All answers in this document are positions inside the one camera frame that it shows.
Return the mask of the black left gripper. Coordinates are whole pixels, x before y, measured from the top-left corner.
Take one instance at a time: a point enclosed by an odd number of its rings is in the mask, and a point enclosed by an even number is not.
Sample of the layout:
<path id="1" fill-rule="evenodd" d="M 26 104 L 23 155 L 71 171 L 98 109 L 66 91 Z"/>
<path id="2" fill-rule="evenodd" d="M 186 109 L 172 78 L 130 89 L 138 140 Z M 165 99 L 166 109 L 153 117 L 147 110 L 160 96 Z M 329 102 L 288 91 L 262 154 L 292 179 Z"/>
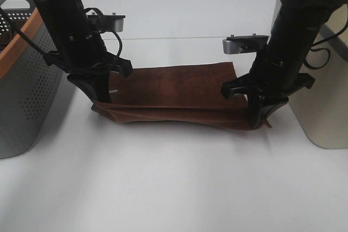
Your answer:
<path id="1" fill-rule="evenodd" d="M 45 55 L 48 66 L 56 65 L 70 73 L 67 80 L 83 91 L 91 101 L 110 102 L 109 75 L 115 72 L 127 78 L 133 72 L 130 60 L 120 57 L 123 44 L 117 31 L 108 29 L 119 42 L 117 54 L 107 51 L 99 32 L 78 38 L 76 34 L 49 31 L 57 48 Z"/>

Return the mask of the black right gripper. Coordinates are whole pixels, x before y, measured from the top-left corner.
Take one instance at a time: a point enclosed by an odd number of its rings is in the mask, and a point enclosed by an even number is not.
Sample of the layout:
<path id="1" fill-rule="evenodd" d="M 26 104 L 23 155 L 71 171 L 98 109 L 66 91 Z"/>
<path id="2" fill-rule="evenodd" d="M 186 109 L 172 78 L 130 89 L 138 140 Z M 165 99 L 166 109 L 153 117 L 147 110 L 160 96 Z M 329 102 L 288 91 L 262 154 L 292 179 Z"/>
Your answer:
<path id="1" fill-rule="evenodd" d="M 264 45 L 256 55 L 248 74 L 223 83 L 226 99 L 247 96 L 247 121 L 258 128 L 268 117 L 289 102 L 289 96 L 303 87 L 310 89 L 315 79 L 301 73 L 311 45 L 285 47 Z"/>

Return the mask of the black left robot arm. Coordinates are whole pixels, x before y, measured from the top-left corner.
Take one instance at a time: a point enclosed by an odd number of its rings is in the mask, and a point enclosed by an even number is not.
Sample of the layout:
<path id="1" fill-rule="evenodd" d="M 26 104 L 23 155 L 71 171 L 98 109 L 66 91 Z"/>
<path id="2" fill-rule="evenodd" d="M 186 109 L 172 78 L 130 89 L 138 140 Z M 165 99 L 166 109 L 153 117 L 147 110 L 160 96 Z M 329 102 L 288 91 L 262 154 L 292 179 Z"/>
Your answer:
<path id="1" fill-rule="evenodd" d="M 68 73 L 68 81 L 92 101 L 109 103 L 110 73 L 127 77 L 133 71 L 131 62 L 109 53 L 101 38 L 115 29 L 98 9 L 88 16 L 82 0 L 33 1 L 57 48 L 43 54 L 45 62 Z"/>

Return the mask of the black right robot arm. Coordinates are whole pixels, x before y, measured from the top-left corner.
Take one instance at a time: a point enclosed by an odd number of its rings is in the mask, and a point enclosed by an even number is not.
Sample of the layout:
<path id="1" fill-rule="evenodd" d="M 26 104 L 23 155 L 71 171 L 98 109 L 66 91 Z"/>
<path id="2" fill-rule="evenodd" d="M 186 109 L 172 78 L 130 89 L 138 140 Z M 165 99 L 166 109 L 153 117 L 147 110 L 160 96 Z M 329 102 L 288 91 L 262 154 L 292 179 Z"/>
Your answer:
<path id="1" fill-rule="evenodd" d="M 290 95 L 313 86 L 314 78 L 300 69 L 321 27 L 347 0 L 280 2 L 270 36 L 230 36 L 222 42 L 226 54 L 256 54 L 249 73 L 225 82 L 221 89 L 226 99 L 247 96 L 247 120 L 252 128 L 287 104 Z"/>

